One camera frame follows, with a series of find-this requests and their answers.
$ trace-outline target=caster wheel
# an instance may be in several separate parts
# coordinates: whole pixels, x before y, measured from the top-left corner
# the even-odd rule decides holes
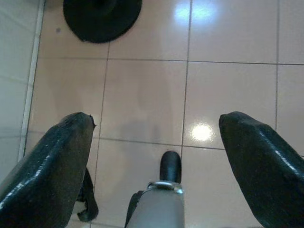
[[[174,151],[167,151],[161,158],[160,180],[181,183],[181,158]]]

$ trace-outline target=tile floor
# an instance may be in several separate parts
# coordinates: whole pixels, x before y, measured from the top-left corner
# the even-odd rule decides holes
[[[303,20],[302,0],[143,0],[131,30],[96,45],[72,34],[62,0],[47,0],[26,153],[69,113],[98,125],[88,167],[100,213],[68,227],[122,228],[166,150],[182,154],[186,228],[260,227],[218,119],[243,111],[304,156]]]

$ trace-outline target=beige floor tile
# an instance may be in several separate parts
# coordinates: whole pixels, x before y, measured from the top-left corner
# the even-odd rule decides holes
[[[46,132],[74,112],[91,114],[99,136],[105,60],[39,59],[29,130]]]
[[[110,44],[111,58],[186,60],[190,0],[143,0],[125,35]]]
[[[34,149],[34,147],[36,146],[36,144],[39,142],[39,140],[42,138],[43,135],[44,135],[44,133],[28,132],[25,155],[29,154]],[[89,155],[89,159],[87,162],[87,168],[89,169],[93,184],[95,181],[98,142],[99,142],[99,139],[93,138],[92,144],[91,144],[90,155]]]
[[[119,227],[113,227],[113,226],[107,226],[101,224],[92,224],[91,228],[119,228]]]
[[[63,15],[63,0],[46,0],[39,57],[106,58],[108,44],[80,41]]]
[[[277,131],[304,156],[304,66],[279,66]]]
[[[226,152],[183,148],[182,185],[187,228],[257,228]]]
[[[159,180],[162,155],[180,147],[100,140],[95,184],[99,215],[94,222],[123,227],[131,196]]]
[[[304,63],[304,1],[280,1],[279,63]]]
[[[91,228],[90,223],[70,220],[66,228]]]
[[[101,136],[181,144],[186,63],[109,60]]]
[[[275,73],[272,65],[190,63],[184,145],[224,148],[219,117],[233,111],[274,128]]]
[[[193,0],[190,60],[276,62],[277,0]]]

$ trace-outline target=black round base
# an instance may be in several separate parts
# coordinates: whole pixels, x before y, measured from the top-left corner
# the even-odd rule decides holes
[[[141,7],[142,0],[64,0],[63,12],[79,39],[105,43],[129,30]]]

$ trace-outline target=tile grout line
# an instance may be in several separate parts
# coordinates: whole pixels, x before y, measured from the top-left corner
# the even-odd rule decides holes
[[[188,43],[187,43],[187,63],[186,63],[186,79],[185,79],[184,113],[183,113],[183,120],[182,120],[181,149],[180,149],[180,155],[181,155],[180,158],[181,159],[182,159],[182,152],[183,152],[183,145],[184,145],[184,131],[185,131],[185,115],[186,115],[187,83],[188,83],[188,69],[189,69],[191,18],[192,18],[192,0],[190,0],[189,23],[188,23]]]
[[[16,19],[14,16],[12,16],[9,13],[7,13],[6,10],[3,10],[2,8],[0,8],[0,13],[3,14],[3,16],[5,16],[5,17],[9,18],[10,20],[12,20],[14,23],[16,23],[22,29],[26,30],[29,33],[34,33],[35,34],[35,32],[31,31],[31,29],[29,29],[26,24],[23,24],[23,22],[21,22],[19,19]]]
[[[117,61],[168,61],[168,62],[190,62],[190,63],[226,63],[226,64],[254,64],[254,65],[291,65],[304,66],[302,63],[258,63],[258,62],[229,62],[229,61],[199,61],[180,59],[153,59],[153,58],[105,58],[105,57],[39,57],[40,59],[87,59],[87,60],[117,60]]]
[[[106,141],[114,141],[114,142],[125,142],[125,143],[141,143],[141,144],[152,144],[152,145],[163,145],[163,146],[176,146],[181,147],[181,145],[177,144],[166,144],[166,143],[159,143],[159,142],[144,142],[144,141],[136,141],[136,140],[124,140],[124,139],[113,139],[113,138],[105,138],[100,137],[100,140],[106,140]],[[213,147],[203,147],[203,146],[189,146],[189,145],[183,145],[183,147],[193,147],[193,148],[201,148],[201,149],[211,149],[211,150],[225,150],[222,148],[213,148]]]
[[[9,76],[5,76],[5,75],[0,74],[0,78],[4,79],[4,80],[7,80],[7,81],[10,81],[10,82],[13,82],[13,83],[19,83],[19,84],[22,84],[22,85],[25,85],[25,86],[27,86],[29,84],[28,81],[24,81],[24,80],[19,79],[17,77],[9,77]]]
[[[118,226],[114,226],[114,225],[108,225],[108,224],[105,224],[105,223],[92,223],[93,225],[98,225],[98,226],[106,226],[107,228],[123,228],[123,227],[118,227]]]
[[[276,15],[276,68],[275,68],[275,130],[277,131],[278,88],[279,88],[279,41],[280,41],[280,0],[277,0]]]
[[[26,140],[29,128],[29,116],[34,92],[34,80],[35,80],[35,73],[36,73],[36,66],[37,66],[37,59],[38,59],[38,51],[40,45],[40,33],[43,21],[43,14],[44,14],[44,5],[45,1],[40,0],[36,18],[36,30],[34,33],[34,40],[33,40],[33,48],[32,48],[32,56],[31,56],[31,63],[28,72],[28,83],[27,83],[27,91],[26,97],[24,102],[24,113],[23,113],[23,120],[22,126],[20,131],[20,144],[19,144],[19,154],[18,154],[18,161],[20,161],[25,155],[25,147],[26,147]]]
[[[105,83],[106,83],[106,75],[108,71],[108,57],[109,57],[109,50],[110,50],[110,42],[108,43],[108,51],[107,51],[107,59],[105,63],[105,75],[104,75],[104,90],[103,90],[103,99],[101,102],[101,113],[100,113],[100,126],[99,126],[99,134],[98,134],[98,146],[97,146],[97,157],[96,157],[96,166],[95,166],[95,178],[94,178],[94,194],[95,194],[95,189],[96,189],[96,177],[97,177],[97,165],[98,165],[98,155],[99,155],[99,142],[100,142],[100,133],[101,133],[101,121],[103,118],[103,110],[104,110],[104,98],[105,98]]]
[[[114,142],[125,142],[125,143],[141,143],[141,144],[152,144],[152,145],[163,145],[163,146],[178,146],[181,147],[181,145],[176,144],[166,144],[161,142],[145,142],[145,141],[137,141],[137,140],[125,140],[125,139],[112,139],[112,138],[105,138],[100,137],[101,140],[107,140],[107,141],[114,141]]]

